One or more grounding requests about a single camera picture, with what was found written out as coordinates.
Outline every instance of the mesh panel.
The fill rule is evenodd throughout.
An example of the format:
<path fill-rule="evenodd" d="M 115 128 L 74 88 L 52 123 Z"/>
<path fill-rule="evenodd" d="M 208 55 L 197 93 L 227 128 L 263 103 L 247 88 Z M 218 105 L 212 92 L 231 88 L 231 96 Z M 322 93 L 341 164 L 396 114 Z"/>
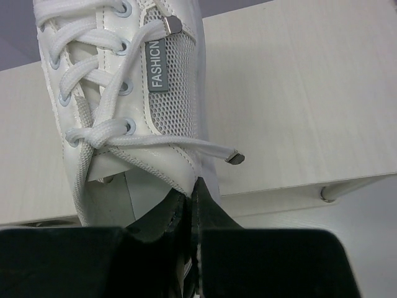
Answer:
<path fill-rule="evenodd" d="M 160 19 L 157 8 L 145 23 Z M 169 91 L 149 93 L 151 119 L 163 135 L 197 137 L 194 41 L 185 33 L 165 38 Z"/>

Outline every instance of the gray label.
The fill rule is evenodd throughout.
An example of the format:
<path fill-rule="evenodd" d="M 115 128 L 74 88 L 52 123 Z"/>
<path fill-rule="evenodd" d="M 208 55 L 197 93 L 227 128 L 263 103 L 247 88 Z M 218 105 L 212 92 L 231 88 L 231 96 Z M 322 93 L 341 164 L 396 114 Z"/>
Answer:
<path fill-rule="evenodd" d="M 168 75 L 165 40 L 161 39 L 147 42 L 145 50 L 149 92 L 167 92 Z"/>

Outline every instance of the white sneaker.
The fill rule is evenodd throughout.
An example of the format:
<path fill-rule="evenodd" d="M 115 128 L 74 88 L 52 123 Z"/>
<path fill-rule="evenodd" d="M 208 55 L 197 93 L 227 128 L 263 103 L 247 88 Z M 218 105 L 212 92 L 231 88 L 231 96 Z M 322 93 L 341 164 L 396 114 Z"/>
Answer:
<path fill-rule="evenodd" d="M 34 0 L 42 67 L 83 225 L 129 225 L 171 188 L 190 196 L 202 155 L 205 54 L 192 0 Z"/>

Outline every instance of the eyelet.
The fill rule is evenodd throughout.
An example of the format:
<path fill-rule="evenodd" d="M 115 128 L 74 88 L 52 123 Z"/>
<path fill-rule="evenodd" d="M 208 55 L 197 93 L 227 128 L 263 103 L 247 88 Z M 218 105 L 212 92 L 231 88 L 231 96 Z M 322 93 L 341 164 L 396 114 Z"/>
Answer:
<path fill-rule="evenodd" d="M 119 17 L 129 17 L 132 14 L 132 6 L 127 0 L 123 0 L 122 2 L 124 11 L 118 11 L 116 8 L 113 8 L 113 12 Z"/>
<path fill-rule="evenodd" d="M 73 142 L 73 143 L 69 143 L 69 145 L 70 145 L 70 147 L 76 148 L 76 147 L 79 145 L 79 143 L 80 143 L 80 141 L 79 141 L 79 140 L 76 140 L 76 141 Z"/>
<path fill-rule="evenodd" d="M 122 39 L 122 47 L 123 50 L 115 52 L 116 55 L 118 56 L 125 56 L 125 54 L 127 54 L 128 48 L 130 46 L 130 42 L 127 39 Z"/>
<path fill-rule="evenodd" d="M 126 79 L 123 82 L 123 84 L 120 88 L 120 91 L 118 92 L 118 95 L 120 95 L 120 96 L 129 95 L 133 89 L 134 89 L 134 85 L 133 85 L 132 81 L 130 79 Z"/>
<path fill-rule="evenodd" d="M 127 121 L 127 132 L 125 133 L 126 135 L 133 135 L 134 132 L 136 131 L 136 123 L 133 119 L 125 117 L 124 118 Z"/>
<path fill-rule="evenodd" d="M 68 96 L 66 97 L 66 99 L 63 99 L 62 94 L 60 94 L 59 96 L 59 101 L 61 106 L 66 107 L 68 106 L 68 104 L 70 103 L 70 99 L 71 99 L 72 95 L 69 93 Z"/>
<path fill-rule="evenodd" d="M 57 59 L 56 61 L 53 61 L 53 60 L 50 58 L 50 65 L 51 65 L 51 67 L 52 67 L 53 70 L 57 70 L 57 69 L 60 67 L 60 65 L 61 65 L 61 58 L 58 57 L 58 59 Z"/>

